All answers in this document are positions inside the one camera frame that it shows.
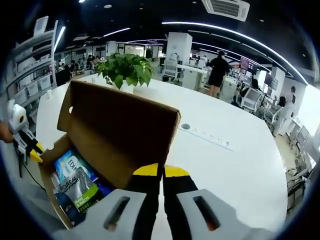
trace power strip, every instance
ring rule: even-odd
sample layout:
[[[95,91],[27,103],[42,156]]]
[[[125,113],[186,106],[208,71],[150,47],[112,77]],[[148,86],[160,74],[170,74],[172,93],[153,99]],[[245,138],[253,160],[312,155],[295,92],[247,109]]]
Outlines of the power strip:
[[[204,130],[199,129],[195,126],[190,126],[187,123],[183,123],[178,127],[179,130],[182,130],[188,134],[191,134],[197,138],[203,139],[207,142],[210,142],[212,144],[215,144],[219,147],[222,147],[224,149],[227,149],[229,151],[234,152],[235,150],[232,148],[232,145],[228,140],[225,140],[222,137],[219,137],[213,133],[206,132]]]

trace potted plant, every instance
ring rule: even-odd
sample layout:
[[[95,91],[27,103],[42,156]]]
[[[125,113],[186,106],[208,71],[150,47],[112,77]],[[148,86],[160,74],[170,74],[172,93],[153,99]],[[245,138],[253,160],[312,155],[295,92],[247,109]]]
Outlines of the potted plant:
[[[97,65],[98,76],[102,74],[107,84],[113,87],[133,93],[133,86],[144,83],[149,86],[154,68],[145,58],[135,54],[111,54],[106,62]]]

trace white pot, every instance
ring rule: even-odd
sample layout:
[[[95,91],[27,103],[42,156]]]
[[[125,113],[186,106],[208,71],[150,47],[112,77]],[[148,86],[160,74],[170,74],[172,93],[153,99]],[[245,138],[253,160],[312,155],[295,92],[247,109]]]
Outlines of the white pot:
[[[112,82],[112,86],[114,89],[119,90],[114,82]],[[123,84],[120,88],[120,91],[125,92],[125,93],[129,93],[129,94],[133,94],[134,93],[134,86],[132,84],[129,86],[127,81],[123,80]]]

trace l'oreal product package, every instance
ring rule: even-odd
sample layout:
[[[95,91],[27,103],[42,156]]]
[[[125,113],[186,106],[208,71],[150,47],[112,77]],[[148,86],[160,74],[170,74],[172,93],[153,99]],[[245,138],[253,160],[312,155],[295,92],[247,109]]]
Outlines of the l'oreal product package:
[[[107,181],[103,180],[103,177],[98,177],[98,174],[94,171],[94,169],[74,148],[67,151],[57,161],[55,161],[54,166],[60,182],[65,180],[70,174],[74,173],[76,169],[82,168],[83,171],[98,186],[98,188],[105,196],[111,193],[114,189],[114,187],[106,183]]]
[[[95,175],[92,167],[74,148],[67,151],[57,161],[55,161],[54,166],[60,182],[65,180],[65,178],[70,174],[74,173],[77,168],[82,168],[93,182],[97,180],[97,176]]]
[[[82,167],[78,167],[65,178],[53,193],[74,226],[84,221],[88,208],[104,197],[104,194],[91,181]]]

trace black shorts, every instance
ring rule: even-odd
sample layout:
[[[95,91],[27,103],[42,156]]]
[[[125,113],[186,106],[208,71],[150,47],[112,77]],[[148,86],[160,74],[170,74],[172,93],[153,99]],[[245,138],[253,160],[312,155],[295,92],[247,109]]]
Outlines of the black shorts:
[[[224,76],[211,75],[208,84],[220,88],[223,80]]]

